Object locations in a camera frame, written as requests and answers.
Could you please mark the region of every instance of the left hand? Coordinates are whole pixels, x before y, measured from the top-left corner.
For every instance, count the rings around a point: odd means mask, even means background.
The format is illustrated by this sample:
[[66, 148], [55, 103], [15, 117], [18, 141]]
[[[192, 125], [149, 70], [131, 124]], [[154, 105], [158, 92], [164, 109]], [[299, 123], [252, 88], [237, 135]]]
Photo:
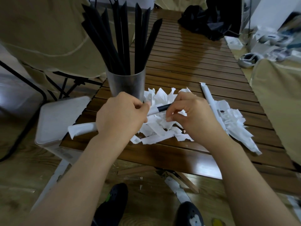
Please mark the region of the left hand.
[[150, 104], [125, 92], [109, 98], [96, 115], [96, 126], [100, 136], [105, 136], [125, 145], [147, 122]]

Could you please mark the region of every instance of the shoe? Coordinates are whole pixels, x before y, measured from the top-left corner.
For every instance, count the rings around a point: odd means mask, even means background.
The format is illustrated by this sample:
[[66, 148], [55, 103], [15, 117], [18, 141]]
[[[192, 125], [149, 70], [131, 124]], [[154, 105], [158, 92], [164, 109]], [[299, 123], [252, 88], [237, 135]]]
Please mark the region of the shoe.
[[175, 226], [204, 226], [204, 221], [198, 208], [186, 201], [178, 208]]
[[106, 200], [96, 209], [91, 226], [118, 226], [126, 208], [128, 193], [125, 183], [114, 185]]

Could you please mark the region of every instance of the fingernail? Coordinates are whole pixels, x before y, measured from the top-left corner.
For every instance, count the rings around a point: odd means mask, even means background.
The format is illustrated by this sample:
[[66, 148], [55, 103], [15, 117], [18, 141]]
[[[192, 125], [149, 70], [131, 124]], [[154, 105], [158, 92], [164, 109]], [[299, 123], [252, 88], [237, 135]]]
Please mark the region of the fingernail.
[[171, 117], [166, 118], [166, 122], [171, 122], [171, 121], [172, 121]]

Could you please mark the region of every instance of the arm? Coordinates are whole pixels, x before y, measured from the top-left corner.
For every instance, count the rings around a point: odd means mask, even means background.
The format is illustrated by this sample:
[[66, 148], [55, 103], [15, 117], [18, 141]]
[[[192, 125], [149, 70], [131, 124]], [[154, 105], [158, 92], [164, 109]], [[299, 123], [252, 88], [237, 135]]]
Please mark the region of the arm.
[[107, 173], [148, 110], [126, 93], [108, 99], [96, 116], [99, 134], [22, 225], [91, 225]]
[[[177, 113], [183, 109], [186, 117]], [[222, 173], [237, 226], [301, 225], [261, 177], [242, 147], [225, 133], [205, 99], [179, 92], [166, 112], [166, 121], [178, 121], [193, 140], [212, 154]]]

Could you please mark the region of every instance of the cup of black straws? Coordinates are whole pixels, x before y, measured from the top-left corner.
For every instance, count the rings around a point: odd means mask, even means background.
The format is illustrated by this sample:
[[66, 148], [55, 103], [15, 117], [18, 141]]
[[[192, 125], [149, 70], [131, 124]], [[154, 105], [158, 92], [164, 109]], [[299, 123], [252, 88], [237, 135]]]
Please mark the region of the cup of black straws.
[[124, 91], [143, 101], [145, 66], [162, 25], [162, 19], [153, 24], [147, 40], [151, 9], [147, 9], [142, 14], [141, 8], [136, 4], [135, 56], [130, 56], [126, 2], [119, 6], [116, 0], [111, 5], [117, 50], [113, 44], [107, 9], [100, 15], [94, 7], [83, 5], [85, 21], [82, 22], [82, 26], [106, 64], [107, 78], [113, 97]]

